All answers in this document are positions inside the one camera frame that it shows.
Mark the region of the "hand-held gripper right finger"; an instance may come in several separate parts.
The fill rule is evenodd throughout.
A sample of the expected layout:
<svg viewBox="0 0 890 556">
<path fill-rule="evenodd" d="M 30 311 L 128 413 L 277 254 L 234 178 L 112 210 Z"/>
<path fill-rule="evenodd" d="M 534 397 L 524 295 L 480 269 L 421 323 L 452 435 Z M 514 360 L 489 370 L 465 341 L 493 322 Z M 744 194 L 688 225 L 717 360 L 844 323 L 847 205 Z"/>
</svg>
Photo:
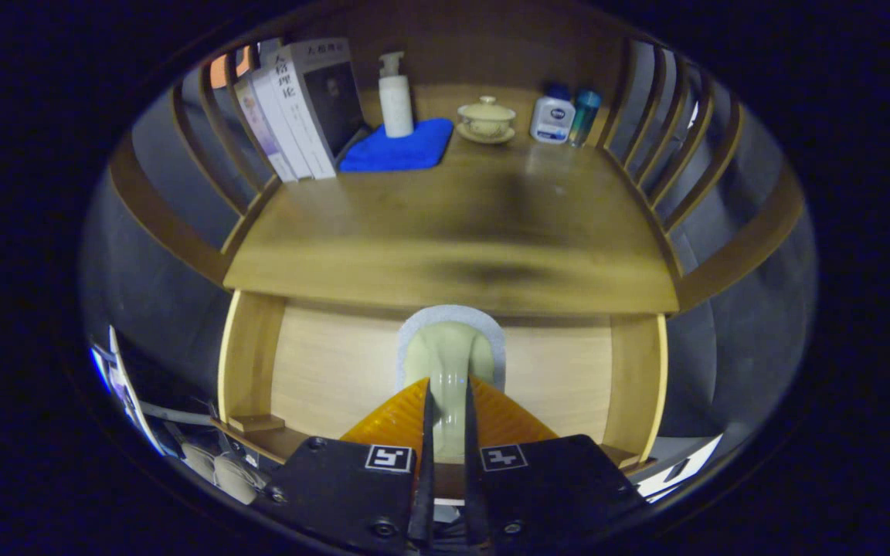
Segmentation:
<svg viewBox="0 0 890 556">
<path fill-rule="evenodd" d="M 645 514 L 645 497 L 586 434 L 557 436 L 474 377 L 465 409 L 469 552 L 590 553 Z"/>
</svg>

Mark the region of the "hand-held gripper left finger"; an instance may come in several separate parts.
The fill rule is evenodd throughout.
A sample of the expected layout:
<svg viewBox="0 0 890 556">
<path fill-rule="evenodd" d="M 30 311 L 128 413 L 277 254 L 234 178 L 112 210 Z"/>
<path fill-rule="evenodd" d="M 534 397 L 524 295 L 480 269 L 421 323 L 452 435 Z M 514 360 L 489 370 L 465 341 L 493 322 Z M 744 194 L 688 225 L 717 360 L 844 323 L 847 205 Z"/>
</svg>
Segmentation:
<svg viewBox="0 0 890 556">
<path fill-rule="evenodd" d="M 430 380 L 421 379 L 360 422 L 349 439 L 308 437 L 272 472 L 256 508 L 338 553 L 429 553 L 433 410 Z"/>
</svg>

